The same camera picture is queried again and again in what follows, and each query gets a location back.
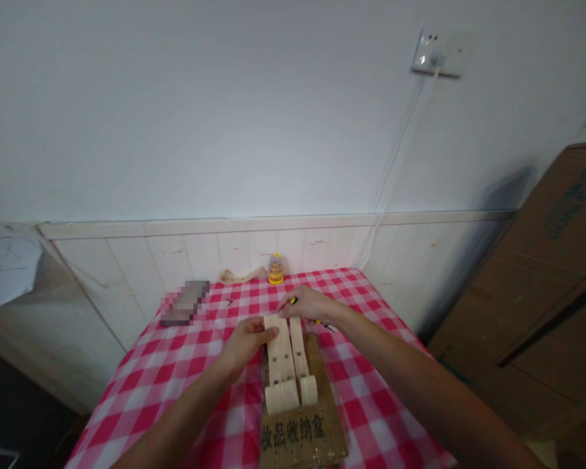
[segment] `white wainscoting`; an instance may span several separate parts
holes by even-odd
[[[393,310],[425,334],[455,299],[513,211],[387,214],[363,269]],[[243,220],[47,223],[52,240],[123,347],[166,292],[242,276],[285,257],[287,272],[357,266],[373,214]]]
[[[71,409],[90,412],[126,351],[34,225],[0,225],[7,236],[37,236],[45,252],[33,291],[0,306],[0,356]]]

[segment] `paper on wall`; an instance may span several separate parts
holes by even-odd
[[[0,238],[0,306],[33,290],[41,253],[35,238]]]

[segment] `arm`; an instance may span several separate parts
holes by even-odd
[[[258,348],[277,333],[277,328],[264,330],[262,317],[239,322],[215,362],[112,468],[177,467],[223,394],[239,379]]]
[[[290,306],[294,296],[298,302]],[[462,466],[544,467],[516,433],[463,383],[353,309],[302,286],[285,295],[278,311],[284,317],[302,315],[337,327]]]

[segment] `screwdriver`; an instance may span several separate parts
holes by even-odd
[[[292,305],[294,305],[294,304],[295,304],[295,303],[297,303],[297,302],[298,302],[298,299],[297,299],[297,297],[295,297],[295,296],[294,296],[294,297],[293,297],[293,299],[291,300],[291,304],[292,304]],[[323,326],[323,327],[325,327],[325,328],[326,328],[326,329],[328,329],[330,332],[332,332],[332,333],[334,332],[334,330],[333,330],[333,329],[331,329],[331,328],[330,328],[330,326],[328,326],[328,325],[324,324],[324,323],[323,323],[323,322],[321,322],[320,320],[316,319],[316,320],[315,320],[315,322],[316,322],[317,324],[319,324],[320,326]]]

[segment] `yellow bottle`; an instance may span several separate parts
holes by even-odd
[[[279,253],[273,253],[269,259],[269,282],[274,285],[282,283],[285,279],[282,269],[282,256]]]

